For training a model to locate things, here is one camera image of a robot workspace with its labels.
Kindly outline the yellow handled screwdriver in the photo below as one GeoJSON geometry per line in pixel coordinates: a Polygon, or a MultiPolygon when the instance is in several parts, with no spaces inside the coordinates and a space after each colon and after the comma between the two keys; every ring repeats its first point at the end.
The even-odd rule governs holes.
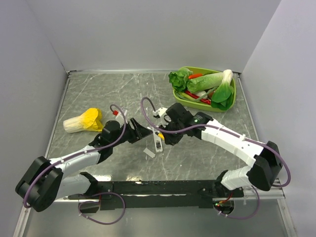
{"type": "Polygon", "coordinates": [[[160,137],[162,140],[164,140],[164,136],[162,133],[158,133],[158,137],[160,137]]]}

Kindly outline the white remote control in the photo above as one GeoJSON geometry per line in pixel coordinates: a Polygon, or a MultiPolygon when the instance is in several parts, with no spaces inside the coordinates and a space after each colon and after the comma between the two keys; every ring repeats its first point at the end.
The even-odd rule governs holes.
{"type": "Polygon", "coordinates": [[[155,150],[157,153],[162,153],[163,152],[163,147],[162,147],[163,140],[160,137],[158,137],[158,133],[159,133],[158,131],[156,131],[153,128],[150,128],[150,129],[153,130],[155,150]]]}

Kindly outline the white battery cover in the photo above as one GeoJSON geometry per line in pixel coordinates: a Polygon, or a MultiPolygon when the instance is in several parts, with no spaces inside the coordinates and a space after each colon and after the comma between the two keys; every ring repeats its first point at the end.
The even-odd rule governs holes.
{"type": "Polygon", "coordinates": [[[148,148],[145,148],[143,152],[151,158],[154,158],[156,156],[156,154],[150,151],[148,148]]]}

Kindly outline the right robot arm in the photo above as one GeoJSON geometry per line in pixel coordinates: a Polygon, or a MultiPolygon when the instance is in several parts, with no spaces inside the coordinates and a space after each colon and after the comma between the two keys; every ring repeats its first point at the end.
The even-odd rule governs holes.
{"type": "Polygon", "coordinates": [[[175,145],[184,135],[188,135],[215,144],[246,164],[245,167],[220,174],[215,189],[222,197],[242,186],[252,185],[269,191],[283,167],[278,146],[274,142],[264,144],[248,139],[203,112],[192,115],[182,104],[175,103],[169,108],[159,108],[154,116],[161,119],[160,129],[164,130],[166,144],[175,145]]]}

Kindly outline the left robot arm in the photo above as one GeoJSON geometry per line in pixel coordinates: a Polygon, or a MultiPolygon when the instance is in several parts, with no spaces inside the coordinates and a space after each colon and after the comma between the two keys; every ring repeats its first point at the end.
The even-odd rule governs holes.
{"type": "Polygon", "coordinates": [[[105,161],[113,148],[124,142],[131,144],[149,136],[152,131],[135,119],[123,125],[116,120],[106,123],[92,142],[81,150],[59,158],[36,158],[17,184],[15,191],[23,198],[25,208],[37,212],[47,209],[56,199],[82,194],[93,198],[98,191],[98,182],[90,174],[72,174],[88,166],[105,161]]]}

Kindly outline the green scallion toy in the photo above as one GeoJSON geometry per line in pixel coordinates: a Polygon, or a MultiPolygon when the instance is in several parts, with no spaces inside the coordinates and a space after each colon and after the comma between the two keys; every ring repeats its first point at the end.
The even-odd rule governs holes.
{"type": "MultiPolygon", "coordinates": [[[[211,88],[209,90],[204,90],[206,93],[208,93],[208,98],[210,99],[212,97],[212,94],[216,91],[217,87],[211,88]]],[[[181,93],[182,96],[189,99],[187,95],[185,95],[184,92],[181,93]]]]}

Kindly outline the red chili pepper toy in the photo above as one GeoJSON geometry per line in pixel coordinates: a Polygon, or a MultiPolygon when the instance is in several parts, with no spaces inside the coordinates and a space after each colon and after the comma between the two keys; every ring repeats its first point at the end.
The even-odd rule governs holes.
{"type": "Polygon", "coordinates": [[[198,97],[196,96],[194,93],[192,92],[189,92],[188,90],[186,90],[185,92],[185,95],[188,96],[188,98],[191,100],[191,101],[194,101],[194,102],[201,102],[201,103],[204,103],[204,104],[208,104],[208,105],[211,105],[211,101],[210,99],[207,97],[207,98],[202,98],[202,97],[198,97]]]}

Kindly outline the yellow napa cabbage toy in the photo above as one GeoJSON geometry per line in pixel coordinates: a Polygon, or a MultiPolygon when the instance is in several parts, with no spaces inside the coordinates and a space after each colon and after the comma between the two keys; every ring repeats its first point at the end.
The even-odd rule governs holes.
{"type": "Polygon", "coordinates": [[[63,128],[67,133],[81,131],[101,132],[103,129],[101,119],[102,112],[99,108],[89,108],[80,116],[63,121],[63,128]]]}

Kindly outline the white radish toy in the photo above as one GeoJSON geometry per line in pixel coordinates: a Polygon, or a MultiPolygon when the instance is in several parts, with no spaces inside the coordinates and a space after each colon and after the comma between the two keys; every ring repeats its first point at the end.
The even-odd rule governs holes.
{"type": "Polygon", "coordinates": [[[208,94],[205,91],[198,91],[198,92],[195,93],[195,95],[205,99],[205,98],[207,98],[208,94]]]}

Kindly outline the green lettuce toy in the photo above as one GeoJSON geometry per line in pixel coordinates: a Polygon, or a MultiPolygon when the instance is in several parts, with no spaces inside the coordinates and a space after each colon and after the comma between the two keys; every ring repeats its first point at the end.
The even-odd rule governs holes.
{"type": "Polygon", "coordinates": [[[169,82],[172,85],[172,88],[175,91],[183,92],[187,88],[187,82],[189,80],[189,76],[193,74],[188,68],[179,69],[177,71],[170,72],[169,82]]]}

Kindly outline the bok choy toy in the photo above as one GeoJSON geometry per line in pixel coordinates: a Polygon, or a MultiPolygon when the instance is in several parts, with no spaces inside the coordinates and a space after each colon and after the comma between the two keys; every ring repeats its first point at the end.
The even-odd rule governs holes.
{"type": "Polygon", "coordinates": [[[228,110],[234,100],[234,89],[231,87],[233,72],[229,69],[223,72],[223,79],[211,97],[211,106],[222,111],[228,110]]]}

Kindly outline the orange carrot toy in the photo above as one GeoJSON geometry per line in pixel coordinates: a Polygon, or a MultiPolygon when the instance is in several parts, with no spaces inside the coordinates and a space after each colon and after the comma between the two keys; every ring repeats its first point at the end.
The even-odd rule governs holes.
{"type": "Polygon", "coordinates": [[[198,78],[198,77],[201,77],[201,76],[203,76],[203,74],[201,74],[201,73],[192,74],[192,75],[190,75],[190,76],[188,77],[188,79],[195,79],[195,78],[198,78]]]}

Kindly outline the green napa cabbage toy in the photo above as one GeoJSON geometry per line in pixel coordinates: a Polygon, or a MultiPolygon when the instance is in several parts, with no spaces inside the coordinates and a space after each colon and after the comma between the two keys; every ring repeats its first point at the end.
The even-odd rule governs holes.
{"type": "Polygon", "coordinates": [[[212,89],[221,84],[223,73],[207,74],[187,82],[188,91],[194,93],[202,90],[212,89]]]}

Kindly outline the green plastic basket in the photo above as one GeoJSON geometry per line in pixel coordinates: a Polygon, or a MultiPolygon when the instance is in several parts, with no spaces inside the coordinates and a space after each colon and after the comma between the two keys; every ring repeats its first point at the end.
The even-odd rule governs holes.
{"type": "Polygon", "coordinates": [[[231,70],[220,72],[197,67],[181,67],[171,72],[168,77],[173,96],[184,106],[221,113],[235,103],[236,80],[231,70]]]}

